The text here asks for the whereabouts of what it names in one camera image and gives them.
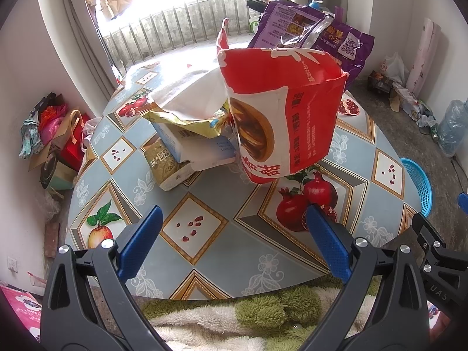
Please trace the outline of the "white paper tissue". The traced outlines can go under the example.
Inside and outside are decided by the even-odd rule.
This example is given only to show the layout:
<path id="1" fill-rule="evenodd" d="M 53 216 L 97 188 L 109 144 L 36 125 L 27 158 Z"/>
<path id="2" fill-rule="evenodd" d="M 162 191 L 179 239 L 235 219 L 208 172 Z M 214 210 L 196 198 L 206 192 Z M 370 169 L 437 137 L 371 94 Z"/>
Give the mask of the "white paper tissue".
<path id="1" fill-rule="evenodd" d="M 163 61 L 161 81 L 149 97 L 162 110 L 185 119 L 208 119 L 226 101 L 224 79 L 214 61 L 188 65 L 181 60 Z"/>

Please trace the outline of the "pink rolled mat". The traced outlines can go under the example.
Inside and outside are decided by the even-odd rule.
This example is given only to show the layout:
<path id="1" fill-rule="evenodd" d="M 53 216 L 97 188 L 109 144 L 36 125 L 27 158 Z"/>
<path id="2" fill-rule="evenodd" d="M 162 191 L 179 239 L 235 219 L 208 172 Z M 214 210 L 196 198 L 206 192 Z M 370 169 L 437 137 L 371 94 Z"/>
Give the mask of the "pink rolled mat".
<path id="1" fill-rule="evenodd" d="M 440 35 L 441 27 L 430 18 L 425 18 L 416 57 L 406 82 L 406 88 L 415 97 L 419 96 L 424 86 L 436 54 Z"/>

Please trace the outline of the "blue plastic trash basket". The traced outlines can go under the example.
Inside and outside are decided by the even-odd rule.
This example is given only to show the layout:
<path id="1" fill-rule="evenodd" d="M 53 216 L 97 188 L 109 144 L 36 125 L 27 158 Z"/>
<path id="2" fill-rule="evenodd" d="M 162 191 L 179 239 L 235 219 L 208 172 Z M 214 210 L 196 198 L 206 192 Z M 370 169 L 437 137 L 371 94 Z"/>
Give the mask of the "blue plastic trash basket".
<path id="1" fill-rule="evenodd" d="M 420 198 L 421 213 L 425 217 L 428 217 L 433 202 L 432 188 L 428 176 L 422 167 L 411 159 L 401 159 L 401 163 L 417 189 Z"/>

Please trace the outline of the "clear water jug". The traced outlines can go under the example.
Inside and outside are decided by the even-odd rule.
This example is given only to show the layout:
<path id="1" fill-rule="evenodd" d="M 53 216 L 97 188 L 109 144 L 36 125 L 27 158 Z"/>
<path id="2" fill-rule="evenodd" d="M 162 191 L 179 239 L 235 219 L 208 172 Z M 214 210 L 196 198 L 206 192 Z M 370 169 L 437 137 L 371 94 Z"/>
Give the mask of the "clear water jug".
<path id="1" fill-rule="evenodd" d="M 439 123 L 438 144 L 448 158 L 455 155 L 467 135 L 467 101 L 453 100 Z"/>

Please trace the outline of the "grey curtain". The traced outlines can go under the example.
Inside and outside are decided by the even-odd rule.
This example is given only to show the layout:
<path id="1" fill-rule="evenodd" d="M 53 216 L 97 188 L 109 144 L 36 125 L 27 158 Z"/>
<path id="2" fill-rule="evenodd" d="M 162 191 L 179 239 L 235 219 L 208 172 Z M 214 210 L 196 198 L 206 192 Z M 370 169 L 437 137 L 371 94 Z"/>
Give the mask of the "grey curtain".
<path id="1" fill-rule="evenodd" d="M 105 99 L 109 101 L 117 81 L 109 53 L 95 25 L 86 0 L 62 0 L 78 49 Z"/>

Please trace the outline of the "black box on floor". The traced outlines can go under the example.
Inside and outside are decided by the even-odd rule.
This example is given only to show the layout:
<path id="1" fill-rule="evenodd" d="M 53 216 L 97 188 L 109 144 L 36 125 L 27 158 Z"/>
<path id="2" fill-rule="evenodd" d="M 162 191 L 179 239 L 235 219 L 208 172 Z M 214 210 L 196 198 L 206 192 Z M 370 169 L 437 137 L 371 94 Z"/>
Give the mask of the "black box on floor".
<path id="1" fill-rule="evenodd" d="M 371 92 L 389 95 L 392 88 L 393 81 L 378 71 L 373 70 L 367 78 L 367 89 Z"/>

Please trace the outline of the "balcony railing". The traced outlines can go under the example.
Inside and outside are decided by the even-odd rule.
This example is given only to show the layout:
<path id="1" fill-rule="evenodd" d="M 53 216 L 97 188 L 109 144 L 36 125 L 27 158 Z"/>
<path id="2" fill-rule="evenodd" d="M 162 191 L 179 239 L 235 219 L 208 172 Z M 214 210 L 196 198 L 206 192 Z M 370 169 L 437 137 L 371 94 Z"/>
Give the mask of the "balcony railing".
<path id="1" fill-rule="evenodd" d="M 186 45 L 213 39 L 224 18 L 227 33 L 252 31 L 247 0 L 197 0 L 166 10 L 120 16 L 98 24 L 113 64 L 121 72 L 145 59 Z"/>

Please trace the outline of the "white plastic bag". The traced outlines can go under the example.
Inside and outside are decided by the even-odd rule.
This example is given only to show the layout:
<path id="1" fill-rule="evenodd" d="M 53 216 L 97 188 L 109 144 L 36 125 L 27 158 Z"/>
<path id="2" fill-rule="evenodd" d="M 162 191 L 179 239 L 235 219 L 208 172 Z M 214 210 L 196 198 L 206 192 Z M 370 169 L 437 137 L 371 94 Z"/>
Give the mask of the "white plastic bag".
<path id="1" fill-rule="evenodd" d="M 405 86 L 409 77 L 409 70 L 405 66 L 401 56 L 395 52 L 392 56 L 386 56 L 380 64 L 380 72 L 401 86 Z"/>

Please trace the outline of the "red white snack bag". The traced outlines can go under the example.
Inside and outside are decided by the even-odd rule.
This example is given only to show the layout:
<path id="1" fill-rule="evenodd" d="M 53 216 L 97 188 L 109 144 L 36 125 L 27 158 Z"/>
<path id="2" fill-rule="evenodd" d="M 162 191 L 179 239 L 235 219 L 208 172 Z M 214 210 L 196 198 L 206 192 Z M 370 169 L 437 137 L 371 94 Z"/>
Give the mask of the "red white snack bag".
<path id="1" fill-rule="evenodd" d="M 312 166 L 329 151 L 347 72 L 325 51 L 230 48 L 224 19 L 216 56 L 239 157 L 263 184 Z"/>

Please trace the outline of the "purple snack bag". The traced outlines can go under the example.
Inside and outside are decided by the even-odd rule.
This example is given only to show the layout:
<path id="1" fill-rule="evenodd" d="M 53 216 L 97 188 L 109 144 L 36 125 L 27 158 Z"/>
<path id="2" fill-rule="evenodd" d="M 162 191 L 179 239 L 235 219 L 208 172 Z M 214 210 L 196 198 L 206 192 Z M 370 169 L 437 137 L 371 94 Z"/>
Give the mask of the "purple snack bag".
<path id="1" fill-rule="evenodd" d="M 374 38 L 310 6 L 271 0 L 250 48 L 308 48 L 325 51 L 348 73 L 346 87 L 359 76 L 372 52 Z"/>

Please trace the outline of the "pile of bags and boxes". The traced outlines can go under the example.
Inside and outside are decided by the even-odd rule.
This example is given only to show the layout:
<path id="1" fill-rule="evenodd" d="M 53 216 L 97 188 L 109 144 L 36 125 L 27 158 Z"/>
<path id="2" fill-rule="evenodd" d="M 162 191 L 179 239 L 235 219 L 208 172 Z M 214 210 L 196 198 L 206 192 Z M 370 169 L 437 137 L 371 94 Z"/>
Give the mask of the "pile of bags and boxes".
<path id="1" fill-rule="evenodd" d="M 53 197 L 73 189 L 84 159 L 87 113 L 69 108 L 60 94 L 42 97 L 20 129 L 19 157 L 29 161 L 29 170 L 40 171 L 40 184 Z"/>

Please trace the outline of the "fruit pattern tablecloth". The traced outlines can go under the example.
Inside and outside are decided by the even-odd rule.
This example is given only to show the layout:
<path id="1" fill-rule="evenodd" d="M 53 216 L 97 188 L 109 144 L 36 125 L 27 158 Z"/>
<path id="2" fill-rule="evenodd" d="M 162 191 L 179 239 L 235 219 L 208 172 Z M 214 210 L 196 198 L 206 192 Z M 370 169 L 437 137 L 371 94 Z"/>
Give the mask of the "fruit pattern tablecloth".
<path id="1" fill-rule="evenodd" d="M 116 238 L 151 208 L 163 228 L 130 293 L 202 300 L 267 293 L 327 272 L 301 218 L 309 202 L 372 246 L 411 223 L 421 203 L 397 152 L 350 93 L 328 155 L 314 168 L 265 185 L 249 181 L 239 162 L 192 174 L 169 191 L 155 181 L 144 152 L 158 140 L 152 124 L 131 116 L 163 80 L 166 62 L 191 66 L 214 46 L 177 50 L 126 70 L 103 111 L 71 196 L 66 244 L 77 250 Z"/>

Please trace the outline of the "yellow green snack wrapper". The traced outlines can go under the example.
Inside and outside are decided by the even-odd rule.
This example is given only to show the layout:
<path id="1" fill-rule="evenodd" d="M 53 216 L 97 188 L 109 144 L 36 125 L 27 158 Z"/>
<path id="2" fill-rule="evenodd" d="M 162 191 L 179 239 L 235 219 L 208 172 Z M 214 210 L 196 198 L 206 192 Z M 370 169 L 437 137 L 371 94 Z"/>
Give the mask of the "yellow green snack wrapper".
<path id="1" fill-rule="evenodd" d="M 160 108 L 148 111 L 143 115 L 143 118 L 156 124 L 174 124 L 184 130 L 211 139 L 221 135 L 224 126 L 228 123 L 229 115 L 228 102 L 226 101 L 213 116 L 206 119 L 183 119 L 179 113 L 169 113 Z"/>

